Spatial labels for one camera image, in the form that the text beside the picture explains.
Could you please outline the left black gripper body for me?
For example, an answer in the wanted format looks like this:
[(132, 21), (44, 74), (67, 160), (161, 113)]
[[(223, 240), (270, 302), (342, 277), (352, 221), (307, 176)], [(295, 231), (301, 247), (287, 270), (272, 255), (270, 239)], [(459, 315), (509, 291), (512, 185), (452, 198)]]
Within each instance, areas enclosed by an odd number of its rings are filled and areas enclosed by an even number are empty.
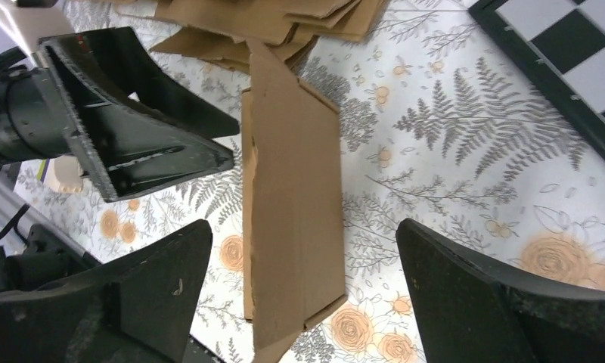
[(71, 154), (25, 58), (18, 47), (0, 54), (0, 167)]

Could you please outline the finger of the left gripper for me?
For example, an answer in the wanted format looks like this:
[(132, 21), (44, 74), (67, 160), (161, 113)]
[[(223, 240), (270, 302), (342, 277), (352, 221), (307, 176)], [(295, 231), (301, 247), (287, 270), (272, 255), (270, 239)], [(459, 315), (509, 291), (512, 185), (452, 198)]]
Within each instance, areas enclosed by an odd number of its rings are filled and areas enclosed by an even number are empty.
[(79, 124), (70, 93), (53, 70), (47, 40), (40, 46), (48, 62), (41, 92), (73, 156), (108, 202), (141, 197), (193, 178), (223, 172), (234, 165), (232, 151), (219, 138), (177, 133), (170, 126), (126, 129), (116, 135), (90, 135)]
[(163, 72), (130, 27), (51, 36), (47, 55), (90, 135), (170, 126), (205, 139), (236, 135), (238, 121)]

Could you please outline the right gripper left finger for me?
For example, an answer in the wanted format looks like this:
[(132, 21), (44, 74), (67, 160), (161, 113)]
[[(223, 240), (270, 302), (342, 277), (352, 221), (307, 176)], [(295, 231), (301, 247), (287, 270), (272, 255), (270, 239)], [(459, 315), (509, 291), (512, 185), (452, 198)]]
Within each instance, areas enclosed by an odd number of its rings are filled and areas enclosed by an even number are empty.
[(197, 220), (37, 290), (0, 293), (0, 362), (211, 362), (190, 329), (213, 246)]

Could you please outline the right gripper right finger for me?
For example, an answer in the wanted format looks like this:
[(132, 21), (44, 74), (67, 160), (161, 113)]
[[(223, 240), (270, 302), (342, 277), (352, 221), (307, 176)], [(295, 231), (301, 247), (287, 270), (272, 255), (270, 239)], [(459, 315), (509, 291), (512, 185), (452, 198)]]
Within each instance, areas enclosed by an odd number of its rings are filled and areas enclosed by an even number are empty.
[(605, 292), (461, 246), (413, 219), (396, 242), (427, 361), (605, 362)]

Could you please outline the brown cardboard box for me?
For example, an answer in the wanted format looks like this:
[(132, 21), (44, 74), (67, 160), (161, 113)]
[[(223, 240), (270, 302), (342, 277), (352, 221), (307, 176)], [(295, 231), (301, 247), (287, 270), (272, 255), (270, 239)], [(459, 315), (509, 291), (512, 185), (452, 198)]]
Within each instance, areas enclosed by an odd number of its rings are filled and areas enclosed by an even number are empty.
[(338, 106), (250, 39), (242, 94), (244, 315), (278, 362), (346, 301)]

